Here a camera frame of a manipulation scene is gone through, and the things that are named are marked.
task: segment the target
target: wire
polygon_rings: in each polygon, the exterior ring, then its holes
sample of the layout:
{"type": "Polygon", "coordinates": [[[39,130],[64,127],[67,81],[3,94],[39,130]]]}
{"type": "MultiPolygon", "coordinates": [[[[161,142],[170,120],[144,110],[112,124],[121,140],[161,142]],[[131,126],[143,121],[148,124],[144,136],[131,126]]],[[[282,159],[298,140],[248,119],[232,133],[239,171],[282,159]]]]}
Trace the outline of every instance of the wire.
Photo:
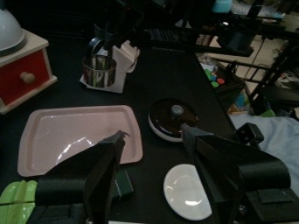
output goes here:
{"type": "MultiPolygon", "coordinates": [[[[266,42],[266,38],[262,38],[262,40],[263,40],[263,41],[262,41],[260,46],[259,46],[259,48],[258,48],[258,50],[256,50],[256,56],[255,56],[255,58],[254,58],[251,64],[255,64],[255,61],[256,61],[256,58],[258,58],[258,54],[259,54],[260,49],[262,49],[262,46],[264,45],[264,42],[266,42]]],[[[248,77],[248,71],[250,71],[250,69],[251,69],[251,67],[250,67],[248,70],[247,70],[247,73],[246,73],[246,75],[244,75],[244,79],[248,77]]]]}

